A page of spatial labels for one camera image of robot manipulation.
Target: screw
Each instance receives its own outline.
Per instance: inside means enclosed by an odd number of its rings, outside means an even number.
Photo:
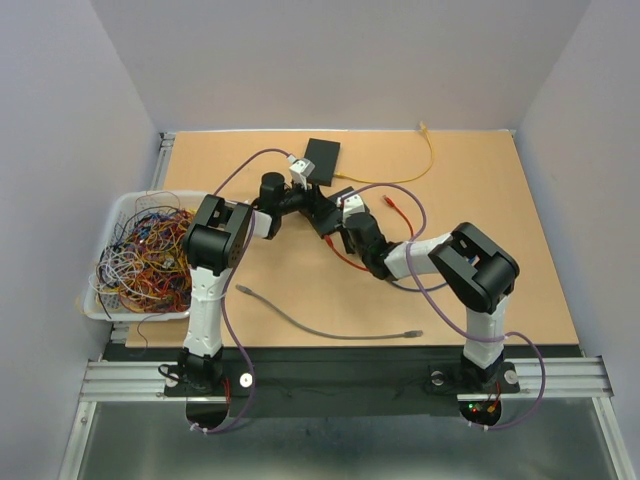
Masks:
[[[433,383],[436,387],[441,387],[444,385],[444,373],[439,370],[436,370],[431,374],[431,383]]]
[[[518,383],[518,374],[513,370],[507,370],[504,372],[504,379],[509,385],[515,385]]]

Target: white wall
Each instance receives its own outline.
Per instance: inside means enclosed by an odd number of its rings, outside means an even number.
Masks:
[[[516,144],[580,341],[640,471],[640,3],[594,0]]]
[[[106,339],[74,298],[157,135],[87,0],[3,2],[0,52],[0,478],[52,479]]]
[[[162,131],[516,127],[589,0],[92,0]]]

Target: yellow cable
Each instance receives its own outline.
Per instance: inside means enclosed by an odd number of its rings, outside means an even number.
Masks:
[[[414,180],[419,179],[420,177],[425,175],[429,170],[431,170],[431,167],[433,167],[433,164],[434,164],[434,162],[436,160],[435,150],[433,148],[433,143],[431,141],[431,137],[429,136],[429,130],[427,130],[427,127],[422,122],[420,122],[420,131],[423,133],[424,138],[427,140],[427,145],[429,145],[429,152],[430,152],[429,160],[430,161],[429,161],[429,164],[427,165],[427,167],[421,173],[416,175],[415,177],[406,178],[404,180],[396,180],[396,181],[385,180],[385,183],[409,183],[409,182],[413,182]],[[345,178],[347,180],[351,180],[353,182],[358,182],[358,183],[381,183],[381,182],[374,182],[374,181],[371,181],[371,180],[362,180],[360,178],[355,178],[355,177],[352,177],[351,175],[346,175],[346,174],[340,173],[340,172],[334,173],[333,176],[335,178]]]

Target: table top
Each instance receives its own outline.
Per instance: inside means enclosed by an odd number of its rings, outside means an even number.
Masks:
[[[354,177],[392,182],[420,173],[430,161],[424,137],[415,131],[238,131],[185,132],[176,136],[164,183],[170,190],[213,192],[244,160],[258,150],[282,148],[304,154],[310,137],[341,142],[337,170]],[[506,331],[517,330],[538,344],[577,344],[560,282],[538,219],[511,134],[507,131],[435,131],[431,133],[434,166],[423,177],[404,184],[427,210],[428,226],[421,238],[433,238],[469,221],[511,254],[520,276],[507,309]],[[220,193],[228,200],[247,201],[258,195],[263,173],[278,171],[289,178],[288,162],[276,153],[258,157]],[[334,179],[323,187],[329,195],[362,186]],[[417,228],[418,208],[402,192],[375,188],[362,194],[390,241],[409,237],[402,218],[381,199],[389,195]],[[342,250],[338,235],[335,244]],[[427,286],[441,281],[426,275]],[[391,287],[342,262],[300,214],[288,215],[273,240],[255,239],[234,278],[265,296],[282,310],[317,330],[337,335],[385,335],[422,330],[419,338],[348,341],[311,335],[280,318],[254,298],[236,291],[227,295],[231,323],[245,346],[371,346],[461,345],[419,293]],[[412,284],[411,279],[403,281]],[[450,289],[434,299],[460,326],[465,310]],[[127,346],[182,346],[187,321],[146,323],[146,340],[131,328]],[[232,345],[223,327],[223,341]]]

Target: gray floor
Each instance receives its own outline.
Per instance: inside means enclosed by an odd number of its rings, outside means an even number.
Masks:
[[[210,437],[189,432],[181,404],[103,404],[98,407],[80,478],[615,476],[591,400],[550,399],[529,421],[503,432],[470,429],[461,419],[410,416],[259,419],[237,432]]]

